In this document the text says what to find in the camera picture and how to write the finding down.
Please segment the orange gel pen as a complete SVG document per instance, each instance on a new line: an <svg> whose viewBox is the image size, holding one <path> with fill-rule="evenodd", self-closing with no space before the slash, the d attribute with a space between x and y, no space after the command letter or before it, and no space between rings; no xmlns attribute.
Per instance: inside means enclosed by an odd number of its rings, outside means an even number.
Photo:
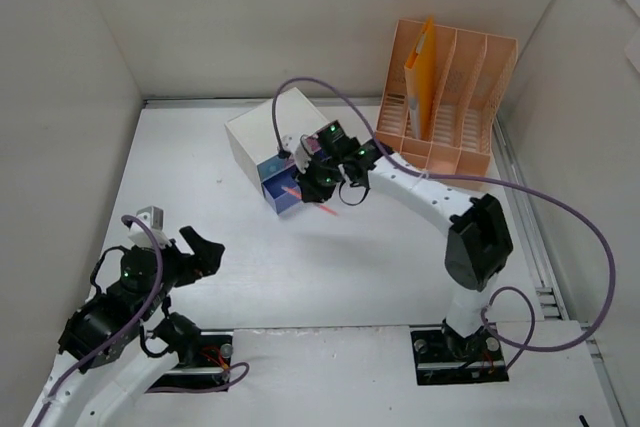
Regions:
<svg viewBox="0 0 640 427"><path fill-rule="evenodd" d="M322 203L303 201L302 200L302 194L299 191L297 191L297 190L295 190L293 188L286 187L286 186L283 185L283 186L281 186L281 189L284 192L286 192L287 194L292 195L293 197L295 197L296 199L300 200L303 203L307 203L307 204L313 205L314 207L319 208L322 211L324 211L326 213L329 213L330 215L338 216L338 213L336 211L334 211L333 209L331 209L330 207L327 207L326 205L324 205Z"/></svg>

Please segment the pink drawer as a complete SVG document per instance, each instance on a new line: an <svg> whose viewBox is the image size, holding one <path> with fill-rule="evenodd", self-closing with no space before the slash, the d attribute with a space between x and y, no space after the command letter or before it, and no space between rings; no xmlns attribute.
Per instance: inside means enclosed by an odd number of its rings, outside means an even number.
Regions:
<svg viewBox="0 0 640 427"><path fill-rule="evenodd" d="M311 153L316 153L321 150L321 146L317 138L308 136L304 139L304 141L306 143L306 147Z"/></svg>

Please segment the white pastel drawer box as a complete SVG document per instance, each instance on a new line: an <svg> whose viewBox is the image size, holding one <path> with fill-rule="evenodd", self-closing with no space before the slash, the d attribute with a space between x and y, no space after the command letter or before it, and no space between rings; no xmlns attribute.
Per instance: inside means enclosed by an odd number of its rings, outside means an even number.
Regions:
<svg viewBox="0 0 640 427"><path fill-rule="evenodd" d="M326 117L299 89L291 88L277 100L267 100L227 121L225 129L234 160L265 199L257 166L278 156L283 136L311 135L327 123Z"/></svg>

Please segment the orange A4 file folder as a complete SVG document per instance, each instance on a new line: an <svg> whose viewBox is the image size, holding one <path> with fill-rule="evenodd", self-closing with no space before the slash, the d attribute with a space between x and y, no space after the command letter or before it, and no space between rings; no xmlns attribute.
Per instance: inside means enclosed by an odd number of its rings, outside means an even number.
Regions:
<svg viewBox="0 0 640 427"><path fill-rule="evenodd" d="M410 50L404 65L411 132L422 139L428 127L436 75L436 32L430 16Z"/></svg>

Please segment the peach plastic desk organizer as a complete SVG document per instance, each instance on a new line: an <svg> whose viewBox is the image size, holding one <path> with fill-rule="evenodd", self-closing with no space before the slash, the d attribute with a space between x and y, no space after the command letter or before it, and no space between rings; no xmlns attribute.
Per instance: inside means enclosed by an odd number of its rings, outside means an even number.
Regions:
<svg viewBox="0 0 640 427"><path fill-rule="evenodd" d="M419 137L410 107L418 97L415 74L420 53L435 51L429 124ZM410 164L439 174L484 176L492 159L492 127L518 58L518 41L493 35L400 19L376 136Z"/></svg>

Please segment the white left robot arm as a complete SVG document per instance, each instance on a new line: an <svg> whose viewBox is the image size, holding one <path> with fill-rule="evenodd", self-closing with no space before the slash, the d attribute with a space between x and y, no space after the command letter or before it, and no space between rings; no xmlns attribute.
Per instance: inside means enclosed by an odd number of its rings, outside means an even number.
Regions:
<svg viewBox="0 0 640 427"><path fill-rule="evenodd" d="M199 356L201 330L169 311L169 293L215 275L225 246L185 226L180 235L192 252L183 253L162 230L131 216L125 220L133 245L110 247L101 254L90 275L94 296L68 319L58 341L53 379L27 419L29 426L51 425L69 412L63 407L56 414L54 403L74 395L71 383L82 383L89 372L116 362L136 339L148 359L166 356L185 367Z"/></svg>

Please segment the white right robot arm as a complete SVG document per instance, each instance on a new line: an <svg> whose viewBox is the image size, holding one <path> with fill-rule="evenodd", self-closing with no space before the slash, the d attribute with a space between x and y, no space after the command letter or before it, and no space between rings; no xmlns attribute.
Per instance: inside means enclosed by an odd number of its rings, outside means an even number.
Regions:
<svg viewBox="0 0 640 427"><path fill-rule="evenodd" d="M415 170L376 138L362 143L331 122L313 135L288 136L293 179L305 203L324 203L344 185L387 196L418 214L446 239L444 266L456 287L442 324L445 352L464 359L479 344L481 312L513 251L500 201L475 197Z"/></svg>

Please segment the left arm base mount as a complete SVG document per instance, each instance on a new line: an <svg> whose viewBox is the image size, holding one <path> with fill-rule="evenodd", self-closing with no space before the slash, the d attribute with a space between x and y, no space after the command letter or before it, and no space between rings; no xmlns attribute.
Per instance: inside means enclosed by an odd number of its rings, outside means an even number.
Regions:
<svg viewBox="0 0 640 427"><path fill-rule="evenodd" d="M179 362L163 374L151 390L205 390L228 384L233 355L233 332L201 330L177 313L163 319L150 334L178 354Z"/></svg>

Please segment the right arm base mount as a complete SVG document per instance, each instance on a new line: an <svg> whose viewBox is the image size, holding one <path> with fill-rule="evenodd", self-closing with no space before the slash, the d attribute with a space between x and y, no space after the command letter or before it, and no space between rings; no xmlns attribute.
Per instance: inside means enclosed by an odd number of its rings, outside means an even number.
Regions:
<svg viewBox="0 0 640 427"><path fill-rule="evenodd" d="M410 328L419 386L505 383L509 380L501 343L484 327L462 338L443 323Z"/></svg>

